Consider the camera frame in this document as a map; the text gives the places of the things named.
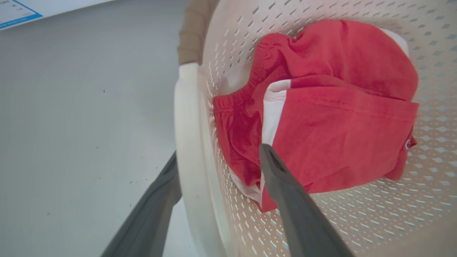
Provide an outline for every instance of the perforated basket wall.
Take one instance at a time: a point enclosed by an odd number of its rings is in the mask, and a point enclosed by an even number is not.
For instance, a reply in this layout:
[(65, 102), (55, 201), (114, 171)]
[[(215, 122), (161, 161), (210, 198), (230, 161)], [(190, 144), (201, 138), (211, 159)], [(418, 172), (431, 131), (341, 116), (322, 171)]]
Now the perforated basket wall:
[[(207, 106), (211, 113), (212, 97), (244, 85), (256, 44), (268, 33), (294, 37), (321, 19), (357, 20), (398, 33), (409, 44), (420, 78), (414, 98), (420, 103), (414, 129), (418, 145), (409, 152), (403, 179), (380, 179), (312, 197), (358, 256), (428, 240), (429, 231), (457, 218), (456, 10), (456, 0), (221, 1), (203, 55)], [(214, 118), (211, 121), (217, 173), (236, 252), (289, 256), (280, 213), (261, 214), (240, 193), (218, 146)]]

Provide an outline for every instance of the basket hole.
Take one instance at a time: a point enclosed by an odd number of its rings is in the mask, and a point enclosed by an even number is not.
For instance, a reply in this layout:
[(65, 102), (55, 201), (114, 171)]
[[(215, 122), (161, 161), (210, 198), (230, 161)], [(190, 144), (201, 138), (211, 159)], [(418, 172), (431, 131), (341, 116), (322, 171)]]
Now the basket hole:
[(255, 8), (254, 11), (252, 11), (252, 14), (255, 14), (258, 10), (259, 10), (259, 6), (257, 6), (257, 8)]

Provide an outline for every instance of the red clothing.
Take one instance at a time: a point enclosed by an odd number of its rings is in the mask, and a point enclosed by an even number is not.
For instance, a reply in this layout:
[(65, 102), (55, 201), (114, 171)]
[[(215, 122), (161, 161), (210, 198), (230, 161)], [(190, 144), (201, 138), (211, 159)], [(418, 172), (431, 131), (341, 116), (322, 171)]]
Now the red clothing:
[(246, 86), (213, 100), (219, 144), (242, 183), (260, 187), (263, 212), (276, 204), (260, 184), (261, 142), (308, 193), (399, 179), (417, 85), (409, 58), (372, 25), (324, 20), (297, 39), (270, 34)]

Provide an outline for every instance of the small logo patch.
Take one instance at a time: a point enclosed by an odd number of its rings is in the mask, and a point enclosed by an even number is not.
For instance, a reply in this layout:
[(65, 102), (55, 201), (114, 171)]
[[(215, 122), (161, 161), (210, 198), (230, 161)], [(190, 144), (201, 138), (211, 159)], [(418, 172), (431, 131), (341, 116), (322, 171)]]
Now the small logo patch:
[(404, 147), (406, 148), (406, 150), (408, 150), (411, 146), (411, 140), (406, 140), (406, 143), (404, 144)]

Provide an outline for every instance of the white laundry basket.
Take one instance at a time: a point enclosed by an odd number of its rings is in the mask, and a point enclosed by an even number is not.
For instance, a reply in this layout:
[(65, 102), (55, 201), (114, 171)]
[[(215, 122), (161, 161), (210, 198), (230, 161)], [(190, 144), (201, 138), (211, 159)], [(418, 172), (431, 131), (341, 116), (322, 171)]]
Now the white laundry basket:
[(175, 129), (181, 188), (201, 256), (289, 256), (278, 211), (232, 182), (212, 98), (244, 86), (258, 41), (321, 19), (401, 35), (419, 74), (417, 146), (400, 181), (312, 198), (356, 256), (457, 256), (457, 0), (192, 0), (180, 32)]

